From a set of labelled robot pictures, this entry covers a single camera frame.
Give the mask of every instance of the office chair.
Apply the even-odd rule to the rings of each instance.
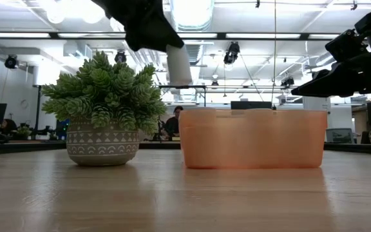
[[[363,131],[361,133],[361,144],[371,144],[370,142],[370,137],[369,137],[369,132],[368,131]]]

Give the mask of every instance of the spotlight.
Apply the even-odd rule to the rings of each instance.
[[[224,64],[234,63],[237,60],[239,53],[240,46],[238,45],[238,42],[231,42],[231,45],[224,56]]]
[[[118,51],[115,58],[114,58],[114,61],[115,62],[120,62],[120,63],[125,63],[127,62],[127,56],[126,56],[126,53],[124,51]]]
[[[5,67],[9,69],[18,68],[18,60],[16,55],[8,55],[8,58],[5,60]]]
[[[293,77],[288,77],[288,78],[284,78],[283,80],[281,80],[280,86],[284,86],[284,89],[288,89],[292,85],[294,85]]]

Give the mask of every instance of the potted plant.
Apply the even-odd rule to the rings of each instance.
[[[27,126],[20,126],[17,128],[17,133],[14,138],[16,140],[28,140],[28,136],[31,135],[31,131]]]
[[[152,86],[154,67],[135,74],[125,63],[109,64],[104,52],[85,60],[76,75],[60,74],[42,93],[50,99],[43,110],[70,119],[67,150],[80,165],[125,164],[139,145],[138,130],[157,131],[166,107],[160,89]]]

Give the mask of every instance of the white patterned pot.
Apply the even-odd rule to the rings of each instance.
[[[125,164],[134,158],[139,144],[138,131],[124,131],[116,121],[94,128],[89,120],[72,119],[68,126],[68,155],[79,165]]]

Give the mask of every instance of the orange plastic bin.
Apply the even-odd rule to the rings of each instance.
[[[318,168],[326,128],[325,111],[204,108],[180,116],[188,168]]]

